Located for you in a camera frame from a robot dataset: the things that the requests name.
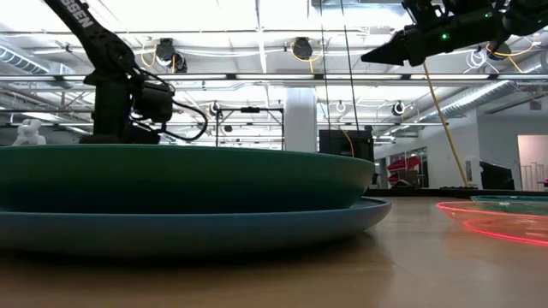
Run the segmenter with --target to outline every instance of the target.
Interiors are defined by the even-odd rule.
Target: teal plate
[[[362,198],[343,210],[249,214],[0,212],[0,248],[88,257],[202,257],[267,252],[358,234],[390,212]]]
[[[517,215],[548,216],[548,204],[541,202],[476,202],[480,210],[503,212]]]
[[[315,153],[170,145],[0,148],[6,210],[255,213],[348,208],[374,164]]]
[[[548,196],[472,196],[473,201],[501,201],[501,202],[545,202],[548,203]]]

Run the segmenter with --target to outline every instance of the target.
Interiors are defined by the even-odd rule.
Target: black cable
[[[346,40],[346,51],[348,56],[348,70],[350,72],[350,88],[352,89],[352,104],[354,106],[354,118],[356,119],[356,132],[358,134],[358,139],[360,139],[360,123],[358,122],[358,110],[356,109],[356,96],[354,93],[354,77],[352,76],[352,61],[350,61],[350,46],[348,43],[348,31],[346,29],[346,21],[344,18],[344,5],[343,0],[341,0],[341,11],[342,11],[342,20],[344,21],[344,39]]]
[[[327,65],[325,64],[325,38],[324,38],[324,7],[322,5],[323,1],[319,2],[319,16],[322,20],[320,23],[321,31],[322,31],[322,54],[324,56],[324,60],[322,61],[324,64],[324,81],[325,81],[325,102],[327,103],[327,138],[328,138],[328,146],[329,146],[329,153],[331,153],[331,113],[329,111],[329,91],[327,90]]]
[[[206,132],[207,125],[209,124],[209,121],[207,120],[207,115],[202,110],[200,110],[198,108],[188,106],[186,104],[177,103],[176,101],[174,101],[173,104],[175,104],[179,107],[182,107],[182,108],[186,108],[188,110],[192,110],[195,113],[199,114],[202,118],[204,118],[204,123],[202,125],[202,128],[200,129],[200,132],[198,134],[196,134],[194,137],[188,139],[187,141],[194,141],[194,140],[198,139],[199,137],[201,137]]]
[[[160,77],[158,77],[157,75],[151,73],[151,72],[148,72],[142,68],[137,68],[142,74],[146,75],[146,76],[149,76],[149,77],[152,77],[153,79],[155,80],[158,80],[160,81],[163,85],[167,86],[169,89],[171,89],[173,92],[176,91],[175,87],[173,85],[171,85],[170,83],[166,82],[165,80],[161,79]],[[148,125],[144,124],[144,123],[140,123],[136,120],[139,120],[139,119],[132,119],[134,120],[135,123],[137,123],[138,125],[142,126],[142,127],[146,127],[146,129],[150,129],[151,131],[154,131],[154,132],[157,132],[157,133],[167,133],[168,135],[172,136],[172,137],[175,137],[175,138],[178,138],[178,139],[181,139],[181,140],[184,140],[184,141],[187,141],[187,142],[190,142],[190,141],[195,141],[196,139],[199,139],[207,130],[207,126],[209,124],[208,120],[207,120],[207,115],[200,109],[198,108],[194,108],[194,107],[191,107],[191,106],[188,106],[186,104],[181,104],[181,103],[177,103],[176,101],[172,100],[171,103],[173,103],[174,105],[177,105],[181,108],[184,108],[184,109],[187,109],[187,110],[192,110],[194,112],[196,112],[197,114],[199,114],[202,118],[204,118],[204,123],[202,125],[202,128],[200,129],[200,131],[195,135],[193,136],[192,138],[186,138],[186,137],[182,137],[182,136],[179,136],[175,133],[170,133],[168,132],[166,129],[152,129],[151,127],[149,127]]]

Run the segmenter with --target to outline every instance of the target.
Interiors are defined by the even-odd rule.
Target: metal frame
[[[424,74],[159,74],[158,77],[165,81],[205,81],[205,80],[228,80],[228,81],[283,81],[283,82],[309,82],[318,86],[328,80],[329,82],[340,82],[348,84],[350,78],[356,85],[361,83],[379,83],[382,86],[391,83],[411,83],[415,85],[426,85]],[[462,84],[473,83],[481,85],[491,83],[494,80],[548,80],[548,74],[431,74],[432,82],[436,84],[447,84],[461,86]],[[85,75],[0,75],[1,82],[82,82]]]
[[[219,115],[221,115],[223,111],[228,111],[229,113],[223,118],[221,122],[219,122]],[[217,112],[215,113],[215,146],[219,146],[219,127],[236,111],[240,111],[241,113],[259,113],[260,111],[266,111],[269,115],[271,115],[271,118],[274,119],[278,123],[278,125],[282,127],[282,150],[285,150],[285,114],[283,113],[284,108],[259,108],[259,107],[221,108],[219,107],[217,109]],[[282,114],[282,121],[281,122],[278,121],[277,118],[271,113],[271,111],[279,111]]]

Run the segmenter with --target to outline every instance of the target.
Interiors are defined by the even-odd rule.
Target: black monitor
[[[481,171],[481,186],[483,189],[515,190],[512,170],[494,163],[479,161]]]
[[[347,131],[354,147],[354,157],[374,162],[373,136],[370,130]],[[350,143],[348,138],[340,130],[319,131],[319,152],[342,156],[351,156]]]

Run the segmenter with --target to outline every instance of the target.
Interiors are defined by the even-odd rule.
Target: yellow cable
[[[439,108],[439,101],[438,101],[438,98],[436,97],[436,93],[434,93],[434,86],[432,85],[432,81],[430,80],[430,73],[428,73],[428,68],[426,67],[426,61],[422,63],[422,67],[425,70],[426,80],[428,80],[428,87],[430,87],[430,93],[434,100],[434,105],[436,106],[436,110],[438,111],[439,119],[442,121],[442,125],[444,126],[445,134],[447,135],[447,141],[449,141],[449,146],[451,147],[451,151],[453,152],[453,157],[455,158],[455,161],[456,161],[456,166],[458,167],[459,172],[461,173],[462,182],[464,183],[465,187],[468,187],[468,181],[466,179],[466,176],[464,175],[464,170],[462,169],[461,160],[459,159],[459,156],[456,153],[455,145],[453,144],[453,139],[451,138],[451,134],[449,132],[449,129],[447,128],[447,123],[445,123],[444,113]]]
[[[514,64],[515,69],[517,69],[518,72],[524,74],[523,71],[521,70],[521,68],[520,68],[520,67],[517,65],[517,63],[514,61],[514,59],[512,59],[511,56],[509,56],[508,58],[509,58],[509,60],[512,62],[512,64]]]
[[[350,136],[348,136],[348,134],[347,134],[345,131],[343,131],[342,129],[341,129],[341,132],[344,133],[344,135],[346,136],[346,139],[348,139],[348,142],[350,143],[350,155],[352,155],[352,157],[354,157],[354,145],[352,145],[352,139],[351,139]]]
[[[331,127],[340,130],[344,134],[344,136],[346,137],[346,139],[350,143],[350,155],[352,157],[354,157],[354,145],[352,144],[352,139],[350,138],[350,136],[348,136],[348,134],[345,131],[343,131],[340,127],[334,127],[334,126],[331,126]]]
[[[153,55],[153,58],[152,58],[152,64],[148,64],[146,61],[145,61],[145,54],[144,54],[144,51],[145,51],[145,45],[143,44],[143,48],[141,49],[141,53],[140,53],[140,60],[143,62],[143,64],[145,64],[145,66],[147,66],[148,68],[151,68],[152,66],[154,66],[154,63],[156,62],[156,48],[158,48],[157,45],[154,46],[154,55]]]
[[[527,48],[526,50],[524,51],[520,51],[520,52],[516,52],[514,54],[505,54],[505,53],[502,53],[502,52],[492,52],[492,50],[489,49],[489,43],[487,43],[487,46],[485,47],[487,49],[487,51],[491,52],[492,54],[495,54],[497,56],[519,56],[519,55],[523,55],[524,53],[526,52],[529,52],[531,51],[531,49],[534,47],[534,44],[531,44],[531,46],[529,46],[529,48]]]
[[[297,60],[299,60],[299,61],[301,61],[301,62],[309,62],[309,63],[310,63],[310,73],[311,73],[311,74],[314,74],[314,67],[313,67],[313,65],[312,65],[312,62],[318,60],[322,55],[320,54],[320,55],[316,56],[316,57],[313,58],[313,59],[302,60],[302,59],[300,59],[298,56],[296,56],[295,53],[293,52],[293,46],[294,46],[294,45],[295,45],[295,43],[291,43],[291,45],[289,46],[289,48],[291,49],[291,55],[293,55],[293,58],[295,58],[295,59],[297,59]]]

